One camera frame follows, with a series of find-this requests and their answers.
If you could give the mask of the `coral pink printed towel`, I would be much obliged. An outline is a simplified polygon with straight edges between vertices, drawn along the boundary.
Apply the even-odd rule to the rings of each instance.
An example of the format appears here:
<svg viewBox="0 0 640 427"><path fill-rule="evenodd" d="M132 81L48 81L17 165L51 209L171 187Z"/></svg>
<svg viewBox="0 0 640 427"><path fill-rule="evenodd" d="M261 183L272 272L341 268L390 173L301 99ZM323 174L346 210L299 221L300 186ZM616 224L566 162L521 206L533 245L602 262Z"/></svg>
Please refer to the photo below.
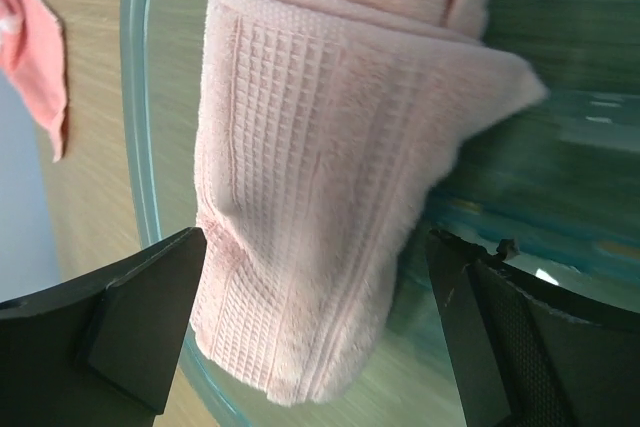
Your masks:
<svg viewBox="0 0 640 427"><path fill-rule="evenodd" d="M1 71L62 159L68 105L63 26L44 0L1 0Z"/></svg>

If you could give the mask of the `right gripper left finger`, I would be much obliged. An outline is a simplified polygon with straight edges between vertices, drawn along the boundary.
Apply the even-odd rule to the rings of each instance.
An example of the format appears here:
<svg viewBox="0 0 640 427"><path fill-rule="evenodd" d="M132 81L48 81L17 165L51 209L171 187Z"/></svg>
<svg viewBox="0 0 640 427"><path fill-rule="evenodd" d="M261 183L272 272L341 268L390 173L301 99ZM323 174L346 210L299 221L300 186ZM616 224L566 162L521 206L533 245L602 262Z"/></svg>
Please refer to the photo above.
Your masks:
<svg viewBox="0 0 640 427"><path fill-rule="evenodd" d="M163 414L206 239L186 228L1 304L4 426L151 426Z"/></svg>

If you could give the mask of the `light pink towel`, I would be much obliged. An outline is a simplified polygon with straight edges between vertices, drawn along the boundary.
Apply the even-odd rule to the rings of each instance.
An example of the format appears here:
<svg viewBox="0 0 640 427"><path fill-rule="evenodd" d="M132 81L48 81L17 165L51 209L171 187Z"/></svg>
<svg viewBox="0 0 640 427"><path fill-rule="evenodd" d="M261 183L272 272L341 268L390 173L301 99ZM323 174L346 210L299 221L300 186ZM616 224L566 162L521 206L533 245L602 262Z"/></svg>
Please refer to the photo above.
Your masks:
<svg viewBox="0 0 640 427"><path fill-rule="evenodd" d="M204 356L291 407L342 395L462 144L546 94L488 0L208 0L194 155Z"/></svg>

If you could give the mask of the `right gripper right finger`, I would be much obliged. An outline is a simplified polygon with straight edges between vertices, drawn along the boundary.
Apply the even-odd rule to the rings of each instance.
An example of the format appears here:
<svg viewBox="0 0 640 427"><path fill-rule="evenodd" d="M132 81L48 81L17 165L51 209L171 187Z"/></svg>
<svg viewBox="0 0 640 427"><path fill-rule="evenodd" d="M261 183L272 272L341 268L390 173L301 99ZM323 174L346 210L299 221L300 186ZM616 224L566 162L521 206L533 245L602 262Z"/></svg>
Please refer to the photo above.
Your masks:
<svg viewBox="0 0 640 427"><path fill-rule="evenodd" d="M469 426L636 426L639 315L439 229L426 259Z"/></svg>

